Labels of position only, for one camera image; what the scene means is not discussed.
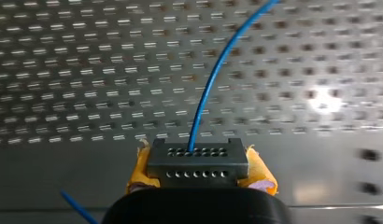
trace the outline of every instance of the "black cylindrical object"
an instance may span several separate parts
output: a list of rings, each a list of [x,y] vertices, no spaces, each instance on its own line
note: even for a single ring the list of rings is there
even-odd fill
[[[141,189],[107,211],[104,224],[291,223],[288,207],[256,189]]]

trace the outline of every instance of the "gray metal floor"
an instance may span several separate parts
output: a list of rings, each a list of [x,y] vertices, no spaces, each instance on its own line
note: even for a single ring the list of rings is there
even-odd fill
[[[59,189],[111,205],[137,139],[187,141],[213,63],[261,4],[0,1],[0,223],[66,220]],[[299,223],[383,223],[383,0],[282,0],[203,120],[199,141],[255,144]]]

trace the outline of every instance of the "perforated metal wall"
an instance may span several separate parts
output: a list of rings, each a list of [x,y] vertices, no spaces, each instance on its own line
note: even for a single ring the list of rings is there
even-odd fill
[[[64,182],[108,206],[136,139],[187,141],[213,63],[262,2],[0,1],[0,209],[64,207]],[[383,0],[282,0],[203,121],[201,141],[255,144],[289,205],[383,204]]]

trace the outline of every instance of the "blue cable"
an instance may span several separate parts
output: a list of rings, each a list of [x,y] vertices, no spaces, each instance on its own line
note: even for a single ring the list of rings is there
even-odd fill
[[[260,7],[252,16],[250,16],[244,24],[235,32],[230,41],[227,43],[224,50],[221,52],[217,62],[215,63],[214,68],[212,69],[211,75],[208,78],[206,83],[206,88],[204,89],[203,95],[201,96],[200,103],[198,104],[197,111],[195,112],[194,121],[191,126],[191,135],[189,137],[188,150],[190,152],[194,151],[195,139],[198,133],[198,126],[200,125],[201,116],[203,115],[204,107],[206,106],[206,101],[208,99],[208,95],[211,92],[212,86],[215,82],[215,78],[217,77],[221,66],[232,50],[233,46],[237,43],[238,37],[241,36],[245,31],[249,29],[249,27],[259,19],[264,13],[269,11],[279,0],[269,0],[265,5]]]
[[[80,205],[78,204],[69,194],[67,194],[64,190],[61,190],[61,196],[75,209],[86,221],[90,224],[98,224],[98,222]]]

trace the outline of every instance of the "black connector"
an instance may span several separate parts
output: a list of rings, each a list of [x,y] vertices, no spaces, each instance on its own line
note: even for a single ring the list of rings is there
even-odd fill
[[[241,139],[228,143],[200,143],[194,151],[186,143],[156,139],[150,151],[147,173],[159,178],[162,188],[227,188],[248,177],[248,160]]]

